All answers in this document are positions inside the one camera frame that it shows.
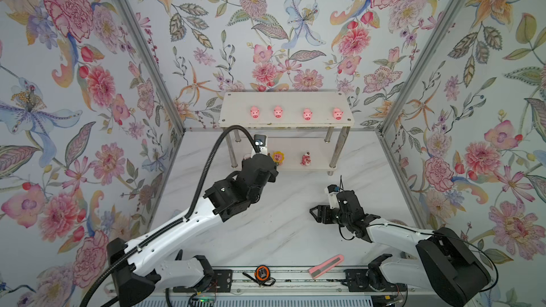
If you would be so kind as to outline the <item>yellow-haired princess toy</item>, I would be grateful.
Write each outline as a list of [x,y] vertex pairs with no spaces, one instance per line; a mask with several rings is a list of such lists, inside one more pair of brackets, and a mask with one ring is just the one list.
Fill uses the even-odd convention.
[[272,154],[272,159],[277,166],[283,165],[285,155],[282,152],[274,152]]

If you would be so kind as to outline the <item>white two-tier shelf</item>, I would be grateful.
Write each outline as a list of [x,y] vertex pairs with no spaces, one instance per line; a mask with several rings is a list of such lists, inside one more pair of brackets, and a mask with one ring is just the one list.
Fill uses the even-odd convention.
[[[260,109],[260,117],[253,119],[251,107]],[[281,106],[283,117],[274,117],[274,108]],[[303,118],[304,109],[313,112],[310,121]],[[340,108],[344,117],[333,118],[333,110]],[[284,171],[320,171],[333,175],[341,152],[355,124],[355,118],[342,92],[229,92],[224,96],[219,125],[227,129],[240,125],[251,134],[267,136],[268,155],[285,155]],[[311,154],[311,165],[302,166],[301,158]]]

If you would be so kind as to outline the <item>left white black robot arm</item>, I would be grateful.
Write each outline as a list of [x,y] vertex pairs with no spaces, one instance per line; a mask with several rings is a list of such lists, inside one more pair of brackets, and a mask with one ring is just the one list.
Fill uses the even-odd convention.
[[278,175],[270,156],[256,154],[242,162],[240,171],[216,181],[198,196],[194,209],[129,242],[117,238],[107,245],[116,299],[134,306],[155,291],[199,286],[212,268],[204,256],[177,261],[176,253],[196,235],[246,211],[260,200],[263,188]]

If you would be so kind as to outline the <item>single pink piglet toy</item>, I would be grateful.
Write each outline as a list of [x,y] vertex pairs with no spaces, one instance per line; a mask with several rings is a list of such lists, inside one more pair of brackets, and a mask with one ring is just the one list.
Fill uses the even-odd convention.
[[335,109],[333,110],[333,118],[334,118],[335,120],[340,121],[340,120],[343,119],[343,117],[344,117],[344,111],[343,111],[342,109],[340,109],[340,108],[335,108]]

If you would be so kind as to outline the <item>small red pink figurine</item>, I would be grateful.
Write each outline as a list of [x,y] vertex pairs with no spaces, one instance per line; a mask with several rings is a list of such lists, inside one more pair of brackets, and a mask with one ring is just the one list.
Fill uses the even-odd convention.
[[306,152],[302,158],[301,158],[301,165],[302,166],[310,166],[311,165],[311,154],[309,152]]

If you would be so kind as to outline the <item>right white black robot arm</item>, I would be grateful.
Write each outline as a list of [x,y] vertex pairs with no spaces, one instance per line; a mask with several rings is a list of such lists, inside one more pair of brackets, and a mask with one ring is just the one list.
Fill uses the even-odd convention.
[[381,254],[367,264],[361,279],[365,288],[385,291],[403,284],[433,291],[450,306],[465,306],[475,295],[494,287],[487,268],[453,230],[422,230],[393,223],[366,213],[352,190],[330,185],[326,192],[329,204],[309,211],[317,223],[348,230],[352,240],[401,252],[399,256]]

